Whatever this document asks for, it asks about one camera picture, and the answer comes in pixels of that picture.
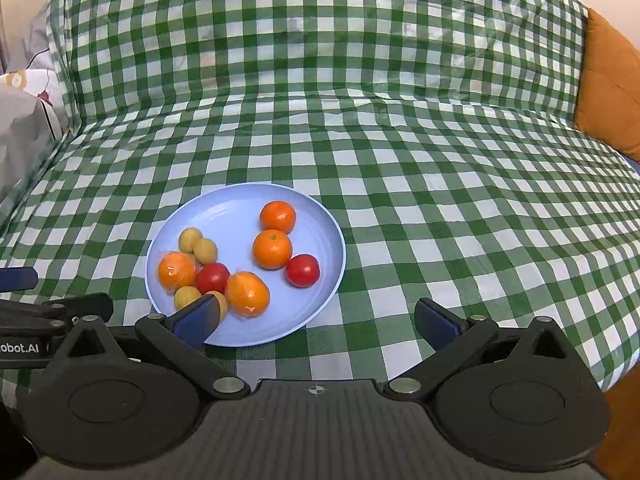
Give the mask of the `bare orange tangerine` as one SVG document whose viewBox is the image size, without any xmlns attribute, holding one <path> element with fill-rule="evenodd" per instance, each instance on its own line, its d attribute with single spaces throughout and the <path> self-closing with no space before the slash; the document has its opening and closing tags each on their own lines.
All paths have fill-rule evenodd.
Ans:
<svg viewBox="0 0 640 480">
<path fill-rule="evenodd" d="M 255 237 L 252 252 L 258 266 L 278 270 L 292 258 L 293 246 L 285 232 L 263 230 Z"/>
<path fill-rule="evenodd" d="M 294 229 L 296 211 L 283 200 L 273 200 L 262 207 L 259 221 L 263 230 L 277 230 L 288 234 Z"/>
</svg>

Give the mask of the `orange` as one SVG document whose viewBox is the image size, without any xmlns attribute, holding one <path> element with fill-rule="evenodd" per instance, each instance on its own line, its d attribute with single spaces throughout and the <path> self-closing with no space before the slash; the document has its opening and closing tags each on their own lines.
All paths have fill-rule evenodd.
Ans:
<svg viewBox="0 0 640 480">
<path fill-rule="evenodd" d="M 243 318 L 256 318 L 267 310 L 270 291 L 255 273 L 240 271 L 228 278 L 226 298 L 235 313 Z"/>
<path fill-rule="evenodd" d="M 157 266 L 157 277 L 166 292 L 192 286 L 198 274 L 196 260 L 184 252 L 168 252 Z"/>
</svg>

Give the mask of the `red cherry tomato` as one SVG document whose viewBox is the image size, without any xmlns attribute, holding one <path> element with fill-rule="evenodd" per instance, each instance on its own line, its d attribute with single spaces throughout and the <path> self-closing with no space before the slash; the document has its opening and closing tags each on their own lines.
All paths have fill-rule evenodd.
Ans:
<svg viewBox="0 0 640 480">
<path fill-rule="evenodd" d="M 230 272 L 224 264 L 207 263 L 196 274 L 195 286 L 203 295 L 209 292 L 224 294 L 229 276 Z"/>
<path fill-rule="evenodd" d="M 312 255 L 301 254 L 293 257 L 285 268 L 288 282 L 298 288 L 308 288 L 318 282 L 320 266 Z"/>
</svg>

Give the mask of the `light blue plate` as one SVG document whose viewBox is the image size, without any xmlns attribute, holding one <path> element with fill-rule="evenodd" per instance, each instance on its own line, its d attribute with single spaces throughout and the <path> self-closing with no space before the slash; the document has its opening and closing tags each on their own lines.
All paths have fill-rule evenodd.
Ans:
<svg viewBox="0 0 640 480">
<path fill-rule="evenodd" d="M 318 260 L 319 281 L 308 288 L 288 284 L 282 271 L 264 270 L 253 259 L 252 245 L 260 231 L 260 211 L 273 200 L 290 204 L 296 212 L 290 234 L 294 254 L 309 254 Z M 234 184 L 189 200 L 168 217 L 152 240 L 146 255 L 144 282 L 153 309 L 164 315 L 175 312 L 174 300 L 158 281 L 157 267 L 164 255 L 178 249 L 179 235 L 186 228 L 197 228 L 213 240 L 218 259 L 230 272 L 253 272 L 270 291 L 265 313 L 257 318 L 229 313 L 206 339 L 212 346 L 253 347 L 288 336 L 321 313 L 341 284 L 346 264 L 344 236 L 324 206 L 282 185 Z"/>
</svg>

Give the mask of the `green white checkered cloth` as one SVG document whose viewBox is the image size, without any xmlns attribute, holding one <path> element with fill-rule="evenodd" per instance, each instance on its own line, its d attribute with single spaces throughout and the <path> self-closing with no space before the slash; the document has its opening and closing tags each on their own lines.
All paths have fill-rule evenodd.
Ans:
<svg viewBox="0 0 640 480">
<path fill-rule="evenodd" d="M 598 384 L 639 361 L 639 176 L 573 126 L 577 0 L 50 0 L 26 66 L 66 128 L 1 204 L 28 300 L 150 310 L 145 254 L 204 192 L 274 182 L 345 237 L 302 330 L 213 357 L 247 382 L 391 378 L 428 355 L 413 308 L 554 318 Z"/>
</svg>

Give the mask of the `yellow longan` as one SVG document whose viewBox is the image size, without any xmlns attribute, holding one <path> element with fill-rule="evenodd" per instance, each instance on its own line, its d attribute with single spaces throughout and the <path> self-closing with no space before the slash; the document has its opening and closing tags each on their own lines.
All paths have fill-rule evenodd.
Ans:
<svg viewBox="0 0 640 480">
<path fill-rule="evenodd" d="M 207 295 L 212 296 L 217 300 L 219 306 L 219 321 L 222 322 L 228 313 L 226 297 L 221 292 L 218 292 L 218 290 L 211 290 L 210 292 L 207 292 Z"/>
<path fill-rule="evenodd" d="M 202 232 L 197 228 L 184 229 L 178 238 L 180 252 L 185 252 L 186 254 L 193 252 L 194 244 L 202 237 Z"/>
<path fill-rule="evenodd" d="M 202 294 L 195 286 L 182 286 L 175 291 L 174 307 L 177 311 L 198 300 Z"/>
<path fill-rule="evenodd" d="M 206 266 L 217 261 L 218 250 L 212 240 L 200 237 L 193 244 L 192 254 L 201 266 Z"/>
</svg>

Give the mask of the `orange brown cushion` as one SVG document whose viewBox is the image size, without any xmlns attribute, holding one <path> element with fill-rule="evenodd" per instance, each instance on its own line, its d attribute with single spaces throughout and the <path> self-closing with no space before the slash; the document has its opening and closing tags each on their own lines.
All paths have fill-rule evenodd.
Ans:
<svg viewBox="0 0 640 480">
<path fill-rule="evenodd" d="M 639 50 L 602 15 L 588 10 L 575 128 L 639 159 Z"/>
</svg>

